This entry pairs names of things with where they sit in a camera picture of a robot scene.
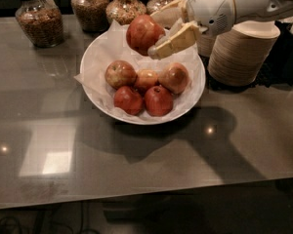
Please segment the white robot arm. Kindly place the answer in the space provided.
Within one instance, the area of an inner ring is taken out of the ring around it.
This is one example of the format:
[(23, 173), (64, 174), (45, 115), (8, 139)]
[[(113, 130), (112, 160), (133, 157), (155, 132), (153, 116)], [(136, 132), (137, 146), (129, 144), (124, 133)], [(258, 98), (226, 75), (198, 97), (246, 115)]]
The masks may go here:
[(217, 36), (248, 20), (293, 17), (293, 0), (175, 0), (151, 17), (170, 28), (147, 50), (152, 59), (164, 59), (192, 46), (202, 35)]

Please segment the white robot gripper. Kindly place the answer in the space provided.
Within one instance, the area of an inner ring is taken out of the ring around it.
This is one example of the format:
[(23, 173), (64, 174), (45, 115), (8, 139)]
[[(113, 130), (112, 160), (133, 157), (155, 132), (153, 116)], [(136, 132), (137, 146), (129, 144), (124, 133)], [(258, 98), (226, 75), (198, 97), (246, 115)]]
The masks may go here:
[(171, 29), (148, 48), (147, 54), (152, 59), (168, 58), (196, 43), (199, 26), (203, 34), (222, 34), (235, 24), (254, 20), (269, 3), (270, 0), (174, 0), (150, 15), (156, 23)]

